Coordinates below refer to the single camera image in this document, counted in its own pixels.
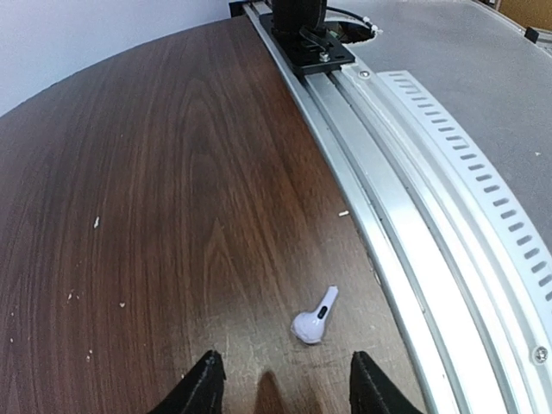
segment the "screw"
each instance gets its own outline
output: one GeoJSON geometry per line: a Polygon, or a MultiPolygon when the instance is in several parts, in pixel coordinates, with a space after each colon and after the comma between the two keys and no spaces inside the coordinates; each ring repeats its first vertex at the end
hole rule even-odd
{"type": "Polygon", "coordinates": [[[535,349],[533,357],[537,364],[543,364],[549,358],[549,351],[545,347],[538,347],[535,349]]]}
{"type": "Polygon", "coordinates": [[[320,52],[318,55],[321,62],[326,63],[329,62],[329,53],[328,52],[320,52]]]}

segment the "black mount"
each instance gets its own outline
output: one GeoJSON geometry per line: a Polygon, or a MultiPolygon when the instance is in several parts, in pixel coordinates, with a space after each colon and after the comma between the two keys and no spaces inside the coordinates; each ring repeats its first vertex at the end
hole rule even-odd
{"type": "Polygon", "coordinates": [[[318,37],[328,47],[324,49],[307,41],[300,34],[274,35],[273,14],[259,16],[260,24],[272,38],[282,56],[296,75],[339,70],[342,65],[354,62],[354,56],[334,36],[324,29],[318,37]]]}
{"type": "Polygon", "coordinates": [[[225,380],[222,356],[208,351],[149,414],[222,414],[225,380]]]}
{"type": "Polygon", "coordinates": [[[351,414],[422,414],[364,351],[351,360],[349,402],[351,414]]]}
{"type": "Polygon", "coordinates": [[[538,41],[538,36],[539,36],[538,31],[531,27],[528,27],[525,30],[525,39],[529,39],[533,43],[536,43],[538,41]]]}

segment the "metal track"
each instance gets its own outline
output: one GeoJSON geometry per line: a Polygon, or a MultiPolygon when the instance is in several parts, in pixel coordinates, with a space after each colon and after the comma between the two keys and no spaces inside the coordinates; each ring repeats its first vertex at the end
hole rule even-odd
{"type": "Polygon", "coordinates": [[[360,62],[299,81],[260,28],[270,10],[246,11],[348,200],[429,410],[552,412],[547,321],[525,272],[549,252],[498,173],[407,72],[360,62]],[[513,217],[538,246],[519,253],[513,217]]]}

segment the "ventilation slot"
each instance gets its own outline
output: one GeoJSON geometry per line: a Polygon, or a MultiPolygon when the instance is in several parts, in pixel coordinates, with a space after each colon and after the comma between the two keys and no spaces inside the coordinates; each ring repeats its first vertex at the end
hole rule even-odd
{"type": "Polygon", "coordinates": [[[490,187],[485,187],[483,189],[484,192],[493,192],[493,191],[496,191],[496,190],[500,190],[500,187],[498,185],[491,185],[490,187]]]}
{"type": "Polygon", "coordinates": [[[499,207],[499,206],[504,205],[504,204],[509,203],[509,202],[510,202],[510,200],[508,198],[501,198],[500,200],[493,201],[492,205],[494,205],[495,207],[499,207]]]}
{"type": "MultiPolygon", "coordinates": [[[[436,155],[447,158],[462,184],[478,199],[496,234],[504,239],[539,315],[552,321],[552,256],[508,184],[446,108],[407,71],[378,76],[416,117],[436,146],[436,155]]],[[[552,338],[552,324],[545,329],[552,338]]]]}
{"type": "Polygon", "coordinates": [[[524,254],[525,259],[530,259],[531,257],[535,257],[541,250],[538,248],[532,248],[529,252],[524,254]]]}
{"type": "Polygon", "coordinates": [[[485,174],[485,175],[480,175],[479,177],[476,177],[475,179],[477,179],[478,181],[487,181],[488,179],[491,179],[491,178],[492,178],[491,174],[485,174]]]}
{"type": "Polygon", "coordinates": [[[531,268],[531,271],[533,273],[539,273],[541,270],[543,270],[546,267],[546,261],[541,261],[538,265],[535,265],[531,268]]]}
{"type": "Polygon", "coordinates": [[[516,243],[518,246],[523,246],[524,244],[529,243],[532,239],[533,237],[531,237],[530,235],[526,235],[525,237],[522,237],[521,239],[516,241],[516,243]]]}
{"type": "Polygon", "coordinates": [[[523,226],[524,224],[519,222],[516,224],[512,224],[512,226],[510,226],[508,229],[513,233],[514,231],[518,231],[519,229],[521,229],[523,226]]]}
{"type": "Polygon", "coordinates": [[[516,215],[516,211],[515,210],[509,210],[507,211],[506,213],[502,213],[500,216],[503,218],[503,219],[506,219],[506,218],[510,218],[512,216],[515,216],[516,215]]]}
{"type": "Polygon", "coordinates": [[[543,287],[543,286],[547,285],[551,280],[552,280],[552,274],[549,274],[544,279],[541,279],[538,282],[538,285],[543,287]]]}

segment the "dark wood grain surface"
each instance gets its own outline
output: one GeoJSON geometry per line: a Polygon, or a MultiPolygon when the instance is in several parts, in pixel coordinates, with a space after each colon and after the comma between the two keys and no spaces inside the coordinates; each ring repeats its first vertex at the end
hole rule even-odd
{"type": "Polygon", "coordinates": [[[359,349],[422,404],[347,207],[245,18],[122,53],[0,118],[0,196],[0,412],[146,412],[209,348],[228,413],[348,412],[359,349]],[[307,348],[291,320],[334,283],[325,341],[307,348]]]}

